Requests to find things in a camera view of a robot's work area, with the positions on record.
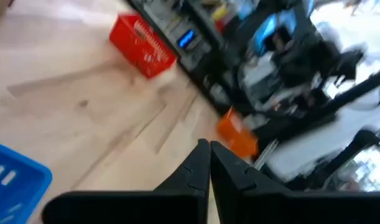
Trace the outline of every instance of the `wooden floor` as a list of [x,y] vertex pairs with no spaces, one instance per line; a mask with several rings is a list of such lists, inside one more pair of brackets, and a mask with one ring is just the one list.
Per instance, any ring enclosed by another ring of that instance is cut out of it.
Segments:
[[69,190],[151,190],[198,138],[218,139],[179,69],[148,82],[107,41],[127,8],[102,2],[17,0],[0,18],[0,143],[53,172],[33,223]]

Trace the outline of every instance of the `electronic equipment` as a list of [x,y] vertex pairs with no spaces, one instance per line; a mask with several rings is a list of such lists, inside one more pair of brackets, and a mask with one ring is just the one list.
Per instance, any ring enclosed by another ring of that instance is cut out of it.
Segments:
[[[379,72],[344,93],[335,91],[337,83],[355,78],[364,49],[341,52],[320,34],[309,18],[313,1],[254,1],[222,33],[197,1],[128,2],[220,115],[233,107],[253,123],[261,151],[275,139],[284,142],[334,120],[342,106],[380,86]],[[265,66],[253,69],[253,60]]]

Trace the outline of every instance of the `black machine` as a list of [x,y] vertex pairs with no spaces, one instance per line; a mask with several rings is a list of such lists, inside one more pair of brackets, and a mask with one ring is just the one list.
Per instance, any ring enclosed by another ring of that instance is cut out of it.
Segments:
[[254,1],[254,9],[233,17],[222,33],[200,2],[128,1],[220,115],[233,107],[253,121],[261,150],[274,139],[282,142],[332,121],[342,106],[380,86],[379,72],[344,93],[327,91],[355,79],[364,49],[341,52],[324,39],[306,0]]
[[292,191],[204,139],[155,190],[65,193],[46,205],[42,220],[206,223],[210,178],[223,224],[380,223],[380,192]]

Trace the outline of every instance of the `plastic crate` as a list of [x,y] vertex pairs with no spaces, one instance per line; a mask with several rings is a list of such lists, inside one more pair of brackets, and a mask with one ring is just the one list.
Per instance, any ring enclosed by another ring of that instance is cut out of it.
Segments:
[[119,15],[109,39],[146,78],[157,76],[176,60],[175,54],[139,15]]
[[245,127],[243,119],[234,108],[230,108],[217,125],[218,134],[229,149],[240,158],[258,156],[257,137]]
[[0,145],[0,223],[25,223],[51,181],[48,168]]

